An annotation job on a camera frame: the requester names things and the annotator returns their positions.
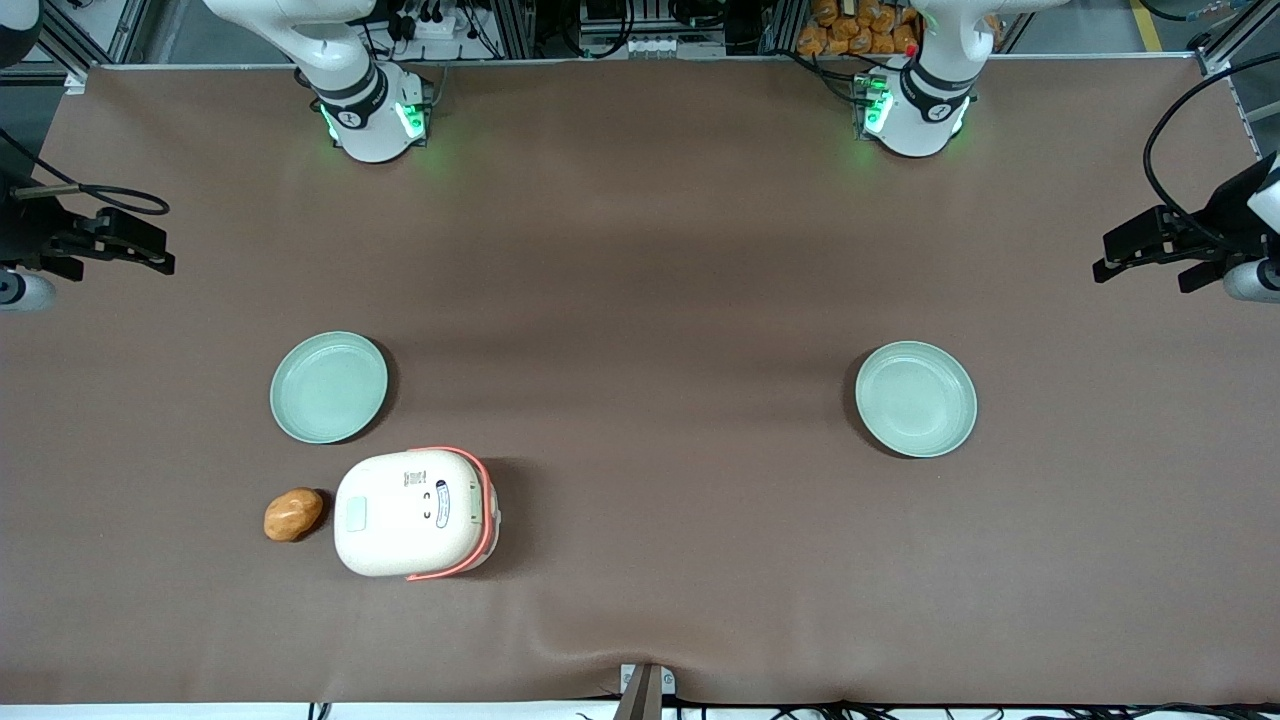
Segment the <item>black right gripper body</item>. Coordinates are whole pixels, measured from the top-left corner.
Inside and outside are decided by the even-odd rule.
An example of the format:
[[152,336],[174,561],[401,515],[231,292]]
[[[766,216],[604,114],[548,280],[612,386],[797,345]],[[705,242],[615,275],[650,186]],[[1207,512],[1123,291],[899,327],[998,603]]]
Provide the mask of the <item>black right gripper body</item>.
[[1,201],[1,265],[46,272],[81,282],[84,264],[61,250],[65,237],[76,238],[87,220],[68,211],[56,199],[19,200],[12,192]]

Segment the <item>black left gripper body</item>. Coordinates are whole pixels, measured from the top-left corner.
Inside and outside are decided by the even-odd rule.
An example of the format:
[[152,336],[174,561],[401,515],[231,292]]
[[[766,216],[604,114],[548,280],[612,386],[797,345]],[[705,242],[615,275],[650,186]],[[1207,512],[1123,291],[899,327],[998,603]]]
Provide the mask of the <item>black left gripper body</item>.
[[[1277,292],[1277,154],[1220,184],[1192,215],[1226,293]],[[1179,286],[1183,293],[1207,286]]]

